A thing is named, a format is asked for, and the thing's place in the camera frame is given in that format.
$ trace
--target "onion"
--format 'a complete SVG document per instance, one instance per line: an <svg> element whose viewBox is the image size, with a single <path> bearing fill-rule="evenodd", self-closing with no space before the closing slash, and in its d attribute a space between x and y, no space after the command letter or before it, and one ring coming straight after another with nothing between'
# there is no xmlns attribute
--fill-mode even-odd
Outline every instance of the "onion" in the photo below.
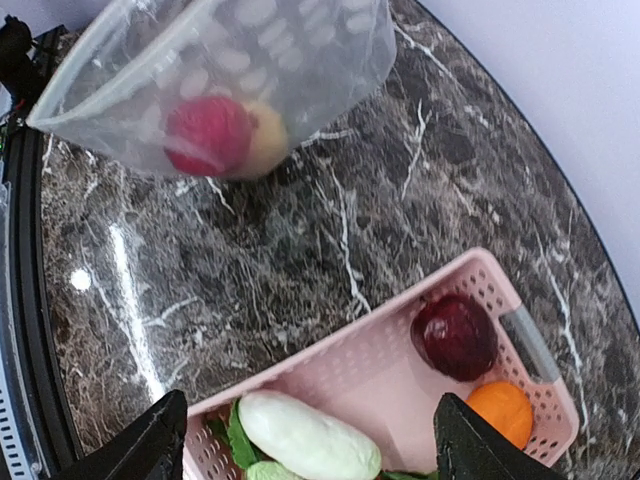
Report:
<svg viewBox="0 0 640 480"><path fill-rule="evenodd" d="M411 340L425 362L459 382L477 380L498 357L489 315L466 295L448 294L424 307L411 325Z"/></svg>

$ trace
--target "basket handle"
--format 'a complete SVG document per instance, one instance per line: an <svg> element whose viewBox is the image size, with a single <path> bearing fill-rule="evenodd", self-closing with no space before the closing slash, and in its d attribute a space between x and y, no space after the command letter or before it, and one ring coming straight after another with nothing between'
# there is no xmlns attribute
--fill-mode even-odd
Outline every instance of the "basket handle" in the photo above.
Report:
<svg viewBox="0 0 640 480"><path fill-rule="evenodd" d="M530 376L539 377L543 383L553 383L560 378L558 365L524 305L502 315L500 323Z"/></svg>

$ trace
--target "plastic bag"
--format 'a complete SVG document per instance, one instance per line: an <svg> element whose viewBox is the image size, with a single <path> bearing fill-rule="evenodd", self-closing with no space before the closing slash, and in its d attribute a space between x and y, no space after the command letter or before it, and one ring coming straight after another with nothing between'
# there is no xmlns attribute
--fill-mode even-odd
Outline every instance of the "plastic bag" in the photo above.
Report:
<svg viewBox="0 0 640 480"><path fill-rule="evenodd" d="M388 0L115 0L27 123L141 170L256 177L395 54Z"/></svg>

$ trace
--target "dark marble countertop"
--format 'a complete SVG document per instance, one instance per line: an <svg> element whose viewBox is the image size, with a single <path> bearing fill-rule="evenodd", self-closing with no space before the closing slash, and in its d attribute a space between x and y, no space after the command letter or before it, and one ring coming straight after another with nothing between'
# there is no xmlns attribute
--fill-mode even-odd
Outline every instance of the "dark marble countertop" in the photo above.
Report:
<svg viewBox="0 0 640 480"><path fill-rule="evenodd" d="M417 4L392 3L384 87L261 181L148 178L48 139L48 300L87 451L167 390L204 399L483 246L575 398L559 470L640 467L640 342L598 237L493 79Z"/></svg>

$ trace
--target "pink basket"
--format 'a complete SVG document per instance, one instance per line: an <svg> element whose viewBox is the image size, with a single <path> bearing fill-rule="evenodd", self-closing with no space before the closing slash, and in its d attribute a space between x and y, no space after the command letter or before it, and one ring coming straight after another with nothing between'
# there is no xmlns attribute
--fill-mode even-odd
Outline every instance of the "pink basket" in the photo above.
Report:
<svg viewBox="0 0 640 480"><path fill-rule="evenodd" d="M498 332L498 362L473 384L431 369L409 335L411 321L425 302L451 291L465 291L481 302ZM535 422L525 452L551 466L575 440L578 413L500 265L489 252L473 249L362 319L191 407L185 470L193 480L242 478L227 447L211 437L205 419L247 391L271 388L369 435L383 452L385 469L430 472L436 469L433 414L442 394L454 392L466 399L478 385L495 380L507 380L526 392Z"/></svg>

